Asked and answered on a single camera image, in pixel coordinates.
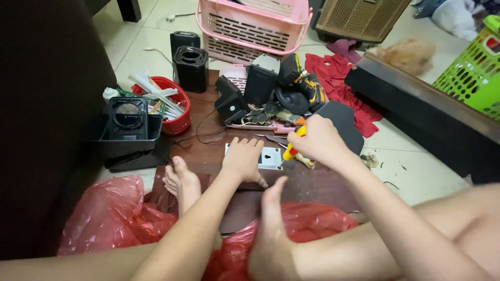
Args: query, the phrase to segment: orange fur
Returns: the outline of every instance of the orange fur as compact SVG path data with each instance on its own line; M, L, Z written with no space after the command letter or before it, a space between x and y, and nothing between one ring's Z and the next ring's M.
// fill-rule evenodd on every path
M406 39L387 48L376 46L366 51L409 74L419 76L433 67L431 60L436 53L436 46L424 41Z

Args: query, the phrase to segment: cordless drill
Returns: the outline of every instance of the cordless drill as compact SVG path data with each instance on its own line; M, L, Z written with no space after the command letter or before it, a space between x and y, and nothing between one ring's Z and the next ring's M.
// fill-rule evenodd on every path
M278 83L294 87L309 100L309 109L316 112L327 103L325 90L314 73L308 73L299 64L299 57L292 53L279 66Z

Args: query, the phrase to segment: red cloth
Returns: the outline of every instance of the red cloth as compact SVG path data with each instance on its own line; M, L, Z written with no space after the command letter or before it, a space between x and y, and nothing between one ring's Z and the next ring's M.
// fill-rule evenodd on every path
M338 54L324 57L305 54L305 70L316 74L330 101L339 102L354 110L354 125L365 138L369 138L379 130L373 122L380 121L382 115L359 100L351 92L351 87L344 84L344 78L351 69L348 63L346 58Z

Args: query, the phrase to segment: green plastic basket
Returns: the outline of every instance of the green plastic basket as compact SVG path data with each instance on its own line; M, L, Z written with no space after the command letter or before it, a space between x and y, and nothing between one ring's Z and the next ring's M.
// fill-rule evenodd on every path
M432 85L500 120L500 16L489 15L484 23L486 27Z

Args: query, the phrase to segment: blue cloth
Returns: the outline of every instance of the blue cloth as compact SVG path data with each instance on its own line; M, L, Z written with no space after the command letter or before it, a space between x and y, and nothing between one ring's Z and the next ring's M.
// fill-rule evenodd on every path
M434 11L445 2L446 0L422 0L413 6L416 11L413 14L415 19L428 18L433 15Z

